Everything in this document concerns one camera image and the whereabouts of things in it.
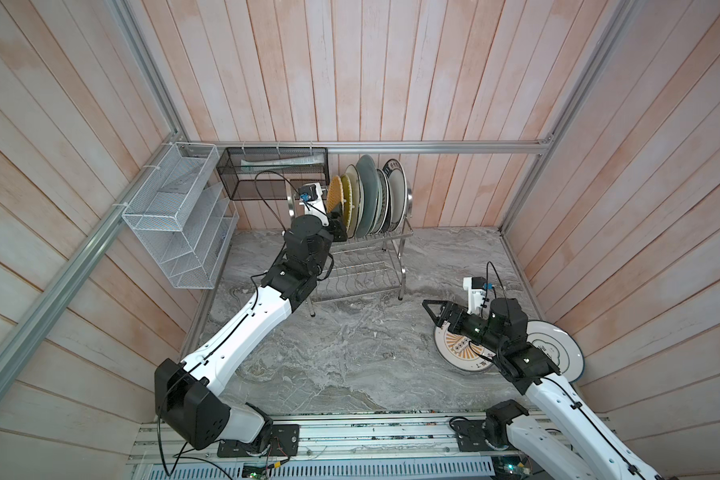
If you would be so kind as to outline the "orange woven pattern plate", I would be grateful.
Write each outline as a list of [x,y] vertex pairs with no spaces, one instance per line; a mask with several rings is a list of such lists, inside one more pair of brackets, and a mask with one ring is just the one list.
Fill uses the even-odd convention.
[[327,213],[342,213],[344,203],[343,185],[340,176],[334,176],[329,185],[325,199]]

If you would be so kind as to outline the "large orange sunburst plate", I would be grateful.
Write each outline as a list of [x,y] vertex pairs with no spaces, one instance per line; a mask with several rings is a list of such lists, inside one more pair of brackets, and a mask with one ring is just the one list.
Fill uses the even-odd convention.
[[474,344],[466,336],[451,333],[446,326],[434,328],[434,340],[441,356],[459,370],[483,372],[493,366],[492,351]]

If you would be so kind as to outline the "cream floral plate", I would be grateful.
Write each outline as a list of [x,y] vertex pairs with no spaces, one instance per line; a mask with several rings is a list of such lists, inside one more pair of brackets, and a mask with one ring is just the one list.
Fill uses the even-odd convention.
[[363,186],[359,177],[358,170],[354,164],[347,167],[345,175],[349,180],[351,187],[351,215],[348,228],[348,234],[350,238],[356,236],[356,232],[360,223],[363,209]]

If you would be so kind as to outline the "large teal plate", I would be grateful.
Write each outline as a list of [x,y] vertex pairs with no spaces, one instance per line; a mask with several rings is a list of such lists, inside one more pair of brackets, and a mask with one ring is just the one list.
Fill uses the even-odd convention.
[[376,163],[369,155],[363,155],[356,163],[359,180],[362,185],[362,214],[359,217],[355,236],[365,237],[370,233],[376,219],[379,194],[379,179]]

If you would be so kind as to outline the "stainless steel dish rack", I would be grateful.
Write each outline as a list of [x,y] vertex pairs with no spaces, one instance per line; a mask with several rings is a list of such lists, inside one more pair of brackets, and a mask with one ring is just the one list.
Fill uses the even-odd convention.
[[[291,220],[297,217],[294,201],[301,204],[297,190],[294,197],[287,198]],[[315,316],[318,302],[348,300],[369,294],[396,292],[398,300],[402,300],[407,280],[403,253],[406,240],[412,235],[413,229],[405,217],[396,231],[334,243],[331,252],[336,264],[327,280],[319,283],[305,302],[309,314]]]

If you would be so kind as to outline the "light green flower plate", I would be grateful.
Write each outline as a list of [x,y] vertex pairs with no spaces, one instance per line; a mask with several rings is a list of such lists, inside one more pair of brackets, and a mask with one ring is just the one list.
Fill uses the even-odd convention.
[[378,177],[377,205],[376,205],[376,213],[375,213],[374,223],[370,230],[371,234],[380,233],[380,229],[381,229],[383,218],[384,218],[385,199],[384,199],[384,192],[383,192],[382,170],[380,170],[380,169],[377,170],[377,177]]

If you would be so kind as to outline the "white plate green lettered rim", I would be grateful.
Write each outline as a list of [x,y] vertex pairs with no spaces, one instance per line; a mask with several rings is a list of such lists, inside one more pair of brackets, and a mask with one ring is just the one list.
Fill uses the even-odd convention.
[[393,232],[401,226],[408,213],[408,182],[401,163],[396,159],[389,159],[383,172],[387,175],[390,189],[390,222],[387,231]]

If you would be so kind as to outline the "white plate black cloud motif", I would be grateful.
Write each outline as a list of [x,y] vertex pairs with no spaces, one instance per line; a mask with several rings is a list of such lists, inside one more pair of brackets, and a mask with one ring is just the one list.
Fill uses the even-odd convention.
[[541,320],[529,321],[527,340],[542,350],[570,383],[583,375],[585,360],[582,350],[574,338],[561,328]]

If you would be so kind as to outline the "yellow woven pattern plate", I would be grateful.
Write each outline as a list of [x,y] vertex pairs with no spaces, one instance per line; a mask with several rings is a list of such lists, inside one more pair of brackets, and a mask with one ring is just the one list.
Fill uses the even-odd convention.
[[353,188],[351,180],[347,175],[342,175],[340,177],[341,179],[341,185],[342,185],[342,194],[343,194],[343,202],[342,202],[342,213],[343,213],[343,223],[347,232],[347,237],[350,238],[352,236],[351,234],[351,223],[353,220]]

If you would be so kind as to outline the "small orange sunburst plate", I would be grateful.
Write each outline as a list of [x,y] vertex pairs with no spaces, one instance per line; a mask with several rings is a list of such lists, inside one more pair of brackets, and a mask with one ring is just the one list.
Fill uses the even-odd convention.
[[386,170],[382,171],[382,180],[383,180],[383,192],[384,192],[384,199],[385,199],[385,207],[384,207],[384,218],[383,218],[382,226],[380,229],[380,233],[384,234],[389,231],[390,224],[391,224],[391,212],[392,212],[391,186],[390,186],[390,182],[389,182],[389,175]]

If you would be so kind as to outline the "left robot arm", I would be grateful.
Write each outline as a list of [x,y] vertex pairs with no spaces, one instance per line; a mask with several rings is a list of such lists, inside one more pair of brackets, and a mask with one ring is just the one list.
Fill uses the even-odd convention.
[[309,212],[295,218],[261,284],[241,310],[210,340],[180,362],[164,360],[154,374],[155,411],[185,442],[202,450],[217,440],[249,444],[256,451],[269,421],[250,405],[220,399],[253,349],[301,306],[332,271],[335,242],[347,240],[341,215]]

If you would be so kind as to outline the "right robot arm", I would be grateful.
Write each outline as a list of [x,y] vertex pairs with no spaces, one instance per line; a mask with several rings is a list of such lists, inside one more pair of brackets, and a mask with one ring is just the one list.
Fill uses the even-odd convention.
[[660,479],[601,421],[561,375],[559,367],[527,340],[528,316],[515,299],[497,298],[485,316],[446,300],[424,300],[437,327],[494,353],[491,363],[520,394],[538,407],[570,442],[551,437],[518,402],[486,412],[483,438],[492,447],[512,447],[554,479]]

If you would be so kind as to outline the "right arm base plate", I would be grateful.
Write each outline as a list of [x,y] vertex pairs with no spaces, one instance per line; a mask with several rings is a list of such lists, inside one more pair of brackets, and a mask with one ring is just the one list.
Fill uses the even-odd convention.
[[460,452],[506,451],[511,444],[494,430],[484,429],[484,420],[470,420],[463,416],[452,417],[448,421],[454,432]]

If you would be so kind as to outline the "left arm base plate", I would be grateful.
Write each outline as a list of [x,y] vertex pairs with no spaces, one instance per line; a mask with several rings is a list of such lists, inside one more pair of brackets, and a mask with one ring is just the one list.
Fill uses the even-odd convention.
[[298,454],[300,426],[274,424],[264,428],[254,443],[245,444],[236,440],[219,442],[219,458],[263,459],[265,456],[294,457]]

